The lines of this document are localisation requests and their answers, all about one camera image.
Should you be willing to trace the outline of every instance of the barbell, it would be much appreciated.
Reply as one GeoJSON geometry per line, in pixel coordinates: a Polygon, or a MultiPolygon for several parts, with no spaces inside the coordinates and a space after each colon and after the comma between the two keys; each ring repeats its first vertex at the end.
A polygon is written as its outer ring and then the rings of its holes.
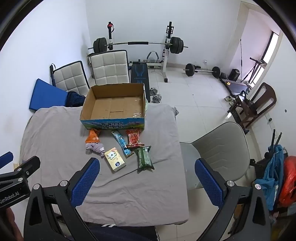
{"type": "Polygon", "coordinates": [[[201,71],[201,72],[209,72],[212,73],[212,75],[216,78],[219,79],[220,75],[221,75],[221,70],[219,67],[215,66],[212,70],[197,70],[200,69],[200,66],[196,66],[193,64],[187,64],[185,69],[185,73],[187,76],[191,77],[193,76],[195,73],[201,71]]]}
{"type": "Polygon", "coordinates": [[[188,48],[184,46],[184,42],[182,39],[178,37],[172,37],[170,39],[170,43],[158,43],[158,42],[144,42],[144,41],[133,41],[133,42],[122,42],[122,43],[114,43],[114,44],[107,44],[106,38],[98,38],[94,41],[93,47],[88,49],[94,49],[95,53],[102,53],[107,51],[107,46],[112,45],[120,45],[120,44],[127,44],[127,45],[148,45],[148,44],[161,44],[161,45],[168,45],[170,52],[179,54],[183,51],[184,48],[188,48]]]}

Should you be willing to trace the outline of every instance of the wooden chair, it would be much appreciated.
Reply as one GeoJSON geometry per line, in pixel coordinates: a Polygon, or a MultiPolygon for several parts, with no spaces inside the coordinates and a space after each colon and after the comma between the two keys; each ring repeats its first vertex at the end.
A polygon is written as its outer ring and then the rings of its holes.
{"type": "Polygon", "coordinates": [[[253,102],[255,100],[260,90],[262,89],[262,87],[265,87],[266,90],[263,93],[263,95],[261,95],[259,99],[254,103],[255,109],[258,110],[261,106],[265,105],[270,99],[273,99],[273,102],[270,105],[268,105],[266,108],[264,108],[262,111],[260,111],[259,113],[255,113],[254,110],[250,109],[250,107],[248,106],[244,98],[241,96],[237,96],[234,105],[231,106],[230,109],[227,111],[228,113],[230,113],[232,110],[235,110],[236,107],[242,108],[242,111],[240,112],[240,114],[244,112],[246,115],[246,117],[239,123],[239,125],[242,128],[249,127],[259,116],[264,114],[268,109],[270,109],[276,103],[276,93],[274,92],[274,89],[270,85],[266,84],[265,82],[263,82],[260,85],[259,89],[255,93],[255,95],[252,97],[251,101],[253,102]]]}

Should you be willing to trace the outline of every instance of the purple cloth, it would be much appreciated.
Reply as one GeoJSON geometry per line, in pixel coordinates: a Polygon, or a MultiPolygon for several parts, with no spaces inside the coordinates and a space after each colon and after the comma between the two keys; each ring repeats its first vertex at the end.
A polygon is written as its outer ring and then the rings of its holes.
{"type": "Polygon", "coordinates": [[[92,143],[86,143],[85,144],[86,149],[91,149],[94,152],[97,152],[100,154],[100,156],[104,156],[105,149],[104,145],[102,143],[92,142],[92,143]]]}

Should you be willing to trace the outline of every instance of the white chair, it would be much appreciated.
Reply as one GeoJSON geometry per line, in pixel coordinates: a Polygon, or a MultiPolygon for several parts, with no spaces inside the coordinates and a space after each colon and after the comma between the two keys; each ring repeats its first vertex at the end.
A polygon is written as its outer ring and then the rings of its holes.
{"type": "Polygon", "coordinates": [[[225,180],[236,181],[247,171],[249,149],[242,128],[226,122],[192,143],[180,142],[187,190],[203,188],[195,174],[195,161],[203,158],[225,180]]]}
{"type": "Polygon", "coordinates": [[[111,50],[92,54],[90,63],[96,85],[130,82],[126,50],[111,50]]]}
{"type": "Polygon", "coordinates": [[[87,95],[89,84],[86,79],[82,61],[76,61],[53,71],[53,86],[67,92],[74,91],[80,95],[87,95]]]}

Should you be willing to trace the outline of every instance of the chair backrest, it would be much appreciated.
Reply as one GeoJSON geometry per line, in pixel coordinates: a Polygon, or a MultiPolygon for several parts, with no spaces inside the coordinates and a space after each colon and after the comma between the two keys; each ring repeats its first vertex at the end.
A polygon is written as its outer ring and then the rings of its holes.
{"type": "Polygon", "coordinates": [[[97,53],[90,59],[96,85],[130,82],[126,50],[97,53]]]}
{"type": "Polygon", "coordinates": [[[249,167],[246,137],[237,123],[226,122],[192,142],[192,145],[225,180],[240,179],[249,167]]]}
{"type": "Polygon", "coordinates": [[[86,79],[82,61],[76,61],[53,71],[55,86],[65,91],[74,91],[87,95],[89,84],[86,79]]]}
{"type": "Polygon", "coordinates": [[[266,90],[265,92],[258,98],[258,100],[256,100],[256,102],[254,103],[256,108],[260,108],[261,106],[263,106],[264,104],[266,104],[270,99],[273,99],[273,102],[268,105],[265,109],[263,109],[260,113],[258,113],[258,115],[260,115],[261,113],[264,113],[266,110],[268,110],[270,107],[272,107],[275,103],[276,103],[276,93],[274,92],[274,89],[266,84],[265,82],[263,82],[260,87],[258,88],[258,90],[256,91],[255,95],[252,97],[251,101],[254,101],[255,98],[257,97],[257,95],[259,94],[260,90],[265,87],[266,90]]]}

